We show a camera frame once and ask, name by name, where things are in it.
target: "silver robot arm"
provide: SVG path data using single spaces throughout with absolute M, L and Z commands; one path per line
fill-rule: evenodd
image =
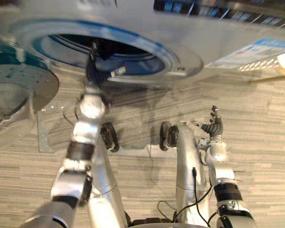
M 88 85 L 79 104 L 82 118 L 74 126 L 66 158 L 51 190 L 51 202 L 38 208 L 20 228 L 72 228 L 76 208 L 85 204 L 92 227 L 128 225 L 105 145 L 99 137 L 106 101 L 98 88 L 101 80 L 122 74 L 125 68 L 99 74 L 94 59 L 91 51 L 86 68 Z
M 212 107 L 211 124 L 193 123 L 209 133 L 210 138 L 200 139 L 198 148 L 206 152 L 205 162 L 217 199 L 218 228 L 256 228 L 249 209 L 243 201 L 234 172 L 228 164 L 228 147 L 222 140 L 223 123 L 216 106 Z
M 51 202 L 38 208 L 20 228 L 72 228 L 76 208 L 89 201 L 92 157 L 105 108 L 100 96 L 87 95 L 81 109 L 86 118 L 75 124 L 66 158 L 51 190 Z

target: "black cable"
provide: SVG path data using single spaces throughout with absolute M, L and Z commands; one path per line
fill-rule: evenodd
M 204 162 L 203 162 L 203 160 L 202 160 L 202 158 L 201 158 L 201 152 L 199 152 L 199 159 L 200 159 L 200 163 L 202 163 L 204 166 L 207 166 L 207 164 L 205 164 Z
M 74 107 L 74 114 L 77 120 L 79 120 L 78 115 L 77 115 L 77 105 Z
M 160 203 L 165 203 L 165 204 L 167 204 L 168 205 L 168 207 L 170 207 L 171 209 L 173 209 L 173 210 L 175 210 L 175 208 L 174 207 L 172 207 L 167 201 L 165 201 L 165 200 L 160 200 L 160 201 L 158 201 L 158 203 L 157 203 L 157 210 L 161 213 L 161 215 L 163 215 L 166 219 L 169 219 L 164 213 L 162 213 L 162 211 L 160 210 L 160 208 L 159 208 L 159 205 L 160 205 Z
M 211 221 L 211 219 L 213 219 L 213 217 L 215 216 L 215 215 L 217 215 L 217 211 L 216 212 L 214 212 L 211 216 L 210 216 L 210 218 L 208 219 L 208 224 L 210 224 L 210 221 Z
M 205 199 L 205 197 L 209 194 L 209 192 L 211 191 L 211 189 L 212 189 L 212 185 L 211 185 L 211 183 L 210 183 L 210 188 L 209 188 L 208 191 L 205 193 L 205 195 L 203 195 L 203 197 L 200 198 L 197 202 L 192 203 L 192 204 L 190 204 L 190 205 L 187 205 L 187 206 L 183 207 L 183 208 L 176 214 L 176 216 L 175 216 L 175 218 L 173 219 L 172 222 L 175 222 L 176 219 L 177 219 L 177 217 L 178 217 L 185 209 L 190 208 L 190 207 L 193 207 L 193 206 L 195 206 L 197 203 L 203 201 L 203 199 Z
M 193 173 L 193 178 L 194 178 L 194 196 L 195 196 L 195 202 L 198 201 L 198 196 L 196 194 L 196 169 L 193 167 L 192 170 Z M 201 215 L 200 210 L 199 210 L 199 204 L 198 202 L 196 203 L 196 210 L 198 211 L 199 216 L 204 220 L 204 222 L 207 224 L 208 227 L 210 227 L 209 223 L 204 219 L 204 217 Z
M 71 124 L 72 126 L 74 126 L 74 124 L 67 118 L 67 116 L 65 115 L 64 112 L 62 112 L 63 118 L 65 118 L 66 121 L 69 122 L 69 124 Z

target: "black joint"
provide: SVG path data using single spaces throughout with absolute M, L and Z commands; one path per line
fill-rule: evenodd
M 54 196 L 52 201 L 66 203 L 72 209 L 75 209 L 78 203 L 78 199 L 74 196 Z
M 231 199 L 243 200 L 237 185 L 233 183 L 218 184 L 214 187 L 214 191 L 218 202 Z
M 226 205 L 222 205 L 218 208 L 218 214 L 220 216 L 222 215 L 233 215 L 233 216 L 244 216 L 244 217 L 249 217 L 251 219 L 252 216 L 248 211 L 245 210 L 230 210 Z
M 93 144 L 71 141 L 67 149 L 66 158 L 76 161 L 90 160 L 94 153 L 94 148 Z
M 79 206 L 84 206 L 86 202 L 89 200 L 92 191 L 92 178 L 88 177 L 84 184 L 84 189 L 81 195 L 81 199 L 79 202 Z

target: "black wheel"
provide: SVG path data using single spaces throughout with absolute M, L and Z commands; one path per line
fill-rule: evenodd
M 160 149 L 162 151 L 168 150 L 168 138 L 169 138 L 169 132 L 171 128 L 170 122 L 163 122 L 161 125 L 161 131 L 160 131 Z
M 111 149 L 111 152 L 117 152 L 119 150 L 116 131 L 111 123 L 104 123 L 101 126 L 100 135 L 106 145 L 107 150 Z

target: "washing machine door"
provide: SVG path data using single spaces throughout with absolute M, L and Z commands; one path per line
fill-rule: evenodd
M 0 151 L 31 131 L 35 113 L 58 90 L 58 79 L 44 63 L 22 57 L 20 62 L 16 50 L 0 42 Z

